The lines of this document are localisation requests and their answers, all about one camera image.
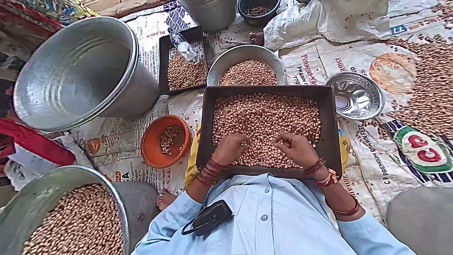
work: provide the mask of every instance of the plastic water bottle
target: plastic water bottle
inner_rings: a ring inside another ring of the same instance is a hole
[[[192,46],[190,46],[186,39],[184,39],[182,34],[172,28],[169,28],[168,32],[170,33],[170,39],[173,46],[178,49],[178,52],[186,59],[187,62],[196,64],[200,61],[198,54],[193,50]]]

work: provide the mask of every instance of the yellow cloth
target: yellow cloth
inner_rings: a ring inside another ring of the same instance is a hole
[[[192,140],[192,146],[190,147],[190,156],[189,156],[189,163],[187,164],[186,173],[184,174],[186,180],[184,182],[184,186],[189,186],[197,177],[198,169],[197,169],[197,152],[198,152],[198,143],[200,141],[200,129],[201,125],[197,127],[197,133]]]
[[[200,129],[201,125],[197,128],[197,134],[192,140],[192,147],[190,147],[190,156],[189,156],[189,163],[187,165],[185,177],[186,180],[184,185],[187,187],[189,186],[197,177],[199,173],[197,169],[197,152],[198,152],[198,143],[200,141]],[[344,173],[347,163],[349,161],[349,150],[351,148],[351,142],[349,138],[346,136],[345,132],[341,129],[338,130],[338,137],[340,140],[340,153],[341,153],[341,164],[342,164],[342,172]]]

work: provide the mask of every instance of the light blue shirt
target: light blue shirt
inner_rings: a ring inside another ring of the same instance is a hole
[[[182,193],[154,218],[132,255],[415,254],[368,213],[350,222],[331,219],[313,181],[234,176],[213,186],[204,204],[221,199],[234,215],[230,220],[208,236],[181,235],[202,206]]]

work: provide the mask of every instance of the woman's left hand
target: woman's left hand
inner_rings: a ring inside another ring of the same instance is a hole
[[[250,140],[241,134],[232,134],[223,138],[214,151],[212,160],[221,165],[228,166],[231,162],[238,159],[247,148],[247,145],[241,145],[242,142],[250,145]]]

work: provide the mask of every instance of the woman's hand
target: woman's hand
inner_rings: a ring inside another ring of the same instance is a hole
[[[241,145],[242,142],[246,142],[250,145],[250,140],[241,134],[232,134],[223,138],[214,151],[212,160],[221,165],[228,166],[231,162],[238,159],[242,152],[247,148],[246,145]]]
[[[319,159],[318,154],[305,136],[283,133],[274,140],[274,146],[304,169],[310,168]],[[321,181],[326,176],[328,176],[327,168],[320,167],[314,172],[312,177],[317,181]]]

